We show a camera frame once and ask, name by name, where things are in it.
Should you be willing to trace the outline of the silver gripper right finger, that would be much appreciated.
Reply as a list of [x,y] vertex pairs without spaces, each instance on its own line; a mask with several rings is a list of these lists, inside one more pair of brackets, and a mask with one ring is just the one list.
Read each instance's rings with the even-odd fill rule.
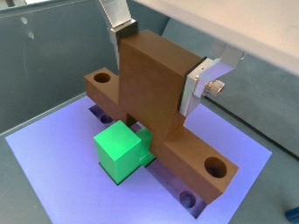
[[224,83],[219,77],[236,68],[245,56],[241,50],[225,43],[217,43],[212,50],[217,58],[204,58],[185,78],[180,103],[180,113],[184,116],[195,110],[205,94],[213,97],[220,95]]

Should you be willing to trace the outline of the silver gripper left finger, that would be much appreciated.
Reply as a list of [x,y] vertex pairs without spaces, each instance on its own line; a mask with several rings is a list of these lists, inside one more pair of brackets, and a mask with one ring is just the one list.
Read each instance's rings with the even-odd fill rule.
[[107,20],[109,40],[119,60],[120,39],[139,33],[137,22],[132,19],[127,0],[99,0]]

